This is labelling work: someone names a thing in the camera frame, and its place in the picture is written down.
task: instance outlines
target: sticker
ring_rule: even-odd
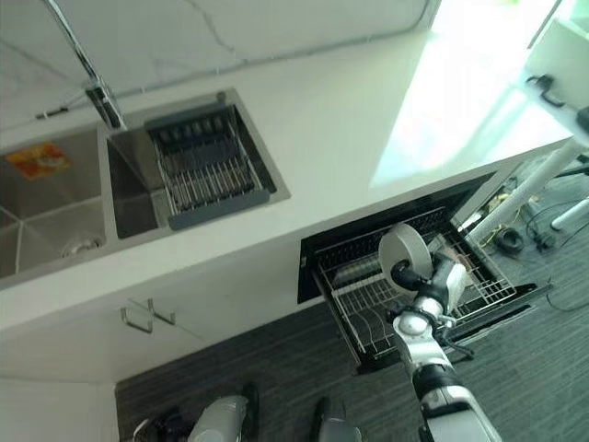
[[[50,177],[72,166],[70,158],[53,143],[35,145],[9,154],[6,156],[6,161],[17,168],[27,180]]]

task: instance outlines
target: white countertop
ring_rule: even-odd
[[[205,270],[256,244],[304,238],[570,136],[495,67],[416,33],[123,100],[123,112],[138,111],[235,87],[292,196],[9,287],[0,292],[0,330],[160,275]],[[96,121],[94,110],[77,110],[1,133],[0,146]]]

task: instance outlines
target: dish drying rack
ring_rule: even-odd
[[[156,146],[172,229],[270,200],[237,133],[234,106],[218,103],[145,128]]]
[[[469,244],[447,221],[444,207],[403,221],[423,237],[430,251],[450,249],[465,264],[467,288],[451,314],[461,323],[516,295],[504,273],[478,246]],[[378,243],[392,227],[343,241],[321,250],[318,269],[356,348],[373,359],[395,350],[387,312],[404,305],[381,272]]]

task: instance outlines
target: drawer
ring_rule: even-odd
[[[456,318],[451,338],[464,339],[496,326],[518,315],[532,297],[543,293],[535,285],[513,286],[453,223],[453,214],[480,185],[480,180],[471,181],[303,240],[299,300],[317,295],[326,299],[358,373],[399,361],[387,314],[400,305],[400,296],[378,261],[378,243],[396,223],[414,227],[431,252],[450,249],[467,267],[467,288],[451,313]]]

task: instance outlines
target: plate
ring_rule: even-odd
[[[411,300],[417,292],[403,288],[393,281],[390,271],[399,261],[408,260],[410,268],[425,278],[433,273],[432,258],[425,241],[417,230],[408,224],[394,225],[378,244],[378,260],[387,281],[401,295]]]

